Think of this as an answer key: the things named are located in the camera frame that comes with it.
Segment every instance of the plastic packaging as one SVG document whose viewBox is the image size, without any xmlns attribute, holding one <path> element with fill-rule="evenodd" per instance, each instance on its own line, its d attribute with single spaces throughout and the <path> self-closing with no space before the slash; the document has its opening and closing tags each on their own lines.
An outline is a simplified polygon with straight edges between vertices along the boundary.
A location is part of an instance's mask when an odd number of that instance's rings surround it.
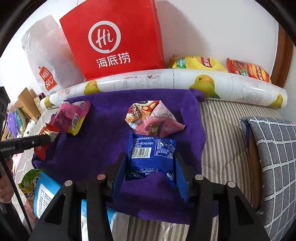
<svg viewBox="0 0 296 241">
<path fill-rule="evenodd" d="M 47 134 L 50 136 L 50 143 L 45 146 L 37 146 L 34 147 L 34 152 L 37 156 L 39 156 L 43 161 L 45 161 L 46 150 L 50 147 L 50 145 L 54 142 L 57 135 L 59 133 L 59 128 L 50 124 L 45 123 L 45 127 L 43 127 L 39 133 L 39 135 Z"/>
<path fill-rule="evenodd" d="M 269 74 L 259 65 L 250 64 L 238 60 L 227 59 L 226 67 L 229 73 L 249 76 L 254 79 L 271 83 Z"/>
<path fill-rule="evenodd" d="M 147 100 L 132 104 L 126 114 L 126 122 L 137 134 L 160 138 L 181 131 L 185 127 L 177 122 L 174 115 L 160 100 Z"/>
<path fill-rule="evenodd" d="M 76 135 L 80 130 L 90 107 L 91 102 L 89 101 L 79 101 L 73 104 L 64 101 L 57 113 L 54 114 L 50 124 L 58 127 L 61 132 L 68 132 L 72 135 Z"/>
<path fill-rule="evenodd" d="M 38 218 L 41 217 L 60 187 L 61 185 L 46 173 L 40 173 L 34 200 L 34 213 Z M 126 240 L 130 216 L 111 208 L 107 208 L 107 215 L 114 241 Z M 86 200 L 82 200 L 81 202 L 81 236 L 82 241 L 88 241 Z"/>
<path fill-rule="evenodd" d="M 30 206 L 33 207 L 35 189 L 42 169 L 32 169 L 24 175 L 22 182 L 18 184 L 19 189 L 24 193 Z"/>
<path fill-rule="evenodd" d="M 145 178 L 156 172 L 164 173 L 176 187 L 174 153 L 176 141 L 130 133 L 126 180 Z"/>
<path fill-rule="evenodd" d="M 28 200 L 25 202 L 24 208 L 26 210 L 30 222 L 33 222 L 35 219 L 37 219 L 36 215 L 34 214 L 33 207 L 30 205 Z"/>
<path fill-rule="evenodd" d="M 37 21 L 26 31 L 22 47 L 46 95 L 85 82 L 62 29 L 51 15 Z"/>
<path fill-rule="evenodd" d="M 173 56 L 170 60 L 170 68 L 173 69 L 200 69 L 228 72 L 219 60 L 199 56 Z"/>
<path fill-rule="evenodd" d="M 116 74 L 94 81 L 96 81 L 97 90 L 101 92 L 154 88 L 188 89 L 191 87 L 200 89 L 209 99 L 263 106 L 271 105 L 280 95 L 278 106 L 281 108 L 286 106 L 288 98 L 284 89 L 273 84 L 220 71 L 155 69 Z M 82 83 L 54 93 L 41 100 L 41 107 L 44 109 L 46 106 L 58 107 L 65 99 L 85 95 L 84 90 L 87 87 L 86 83 Z"/>
</svg>

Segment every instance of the green snack bag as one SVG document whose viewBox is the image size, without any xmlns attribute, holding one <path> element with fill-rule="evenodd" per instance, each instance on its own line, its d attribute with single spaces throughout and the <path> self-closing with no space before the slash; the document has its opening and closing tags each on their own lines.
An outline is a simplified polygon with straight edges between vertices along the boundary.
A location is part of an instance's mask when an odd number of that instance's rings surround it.
<svg viewBox="0 0 296 241">
<path fill-rule="evenodd" d="M 36 184 L 39 179 L 39 174 L 42 171 L 42 169 L 32 169 L 28 171 L 22 179 L 22 182 L 18 184 L 31 207 L 33 207 L 34 204 Z"/>
</svg>

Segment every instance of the wooden headboard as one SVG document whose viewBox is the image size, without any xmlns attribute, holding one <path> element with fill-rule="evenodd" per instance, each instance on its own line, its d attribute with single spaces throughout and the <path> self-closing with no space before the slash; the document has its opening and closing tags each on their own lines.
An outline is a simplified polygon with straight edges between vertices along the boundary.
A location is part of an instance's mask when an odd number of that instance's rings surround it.
<svg viewBox="0 0 296 241">
<path fill-rule="evenodd" d="M 278 45 L 276 59 L 271 74 L 271 82 L 279 87 L 284 87 L 291 66 L 293 55 L 293 42 L 289 35 L 279 24 Z"/>
</svg>

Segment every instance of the white wall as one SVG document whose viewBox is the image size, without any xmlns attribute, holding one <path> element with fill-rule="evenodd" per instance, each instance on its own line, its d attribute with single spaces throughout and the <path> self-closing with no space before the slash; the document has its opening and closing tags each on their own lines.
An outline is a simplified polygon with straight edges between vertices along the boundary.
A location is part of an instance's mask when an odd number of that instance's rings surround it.
<svg viewBox="0 0 296 241">
<path fill-rule="evenodd" d="M 31 73 L 21 38 L 37 20 L 59 19 L 77 0 L 48 0 L 14 35 L 0 58 L 0 86 L 12 104 L 23 88 L 41 92 Z M 173 54 L 226 58 L 261 65 L 271 74 L 277 47 L 277 22 L 254 0 L 156 0 L 166 63 Z"/>
<path fill-rule="evenodd" d="M 293 48 L 293 56 L 290 71 L 285 82 L 284 89 L 288 94 L 288 102 L 285 108 L 279 112 L 283 119 L 296 122 L 296 47 Z"/>
</svg>

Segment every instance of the pink snack package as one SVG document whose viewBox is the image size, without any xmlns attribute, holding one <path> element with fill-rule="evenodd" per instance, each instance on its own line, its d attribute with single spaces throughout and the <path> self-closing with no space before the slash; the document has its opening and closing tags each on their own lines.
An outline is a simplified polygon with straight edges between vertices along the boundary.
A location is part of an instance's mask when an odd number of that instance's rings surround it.
<svg viewBox="0 0 296 241">
<path fill-rule="evenodd" d="M 60 132 L 68 132 L 76 135 L 90 107 L 91 102 L 87 100 L 73 104 L 64 101 L 57 113 L 52 117 L 50 124 L 58 127 Z"/>
<path fill-rule="evenodd" d="M 30 205 L 30 203 L 29 203 L 28 200 L 26 200 L 26 202 L 24 204 L 24 207 L 25 207 L 25 210 L 26 210 L 26 213 L 28 215 L 28 218 L 29 218 L 30 222 L 33 222 L 37 217 L 34 214 L 34 210 L 31 207 L 31 205 Z"/>
<path fill-rule="evenodd" d="M 159 100 L 134 103 L 128 109 L 126 122 L 136 134 L 159 136 L 183 130 L 185 125 L 177 122 L 174 115 Z"/>
</svg>

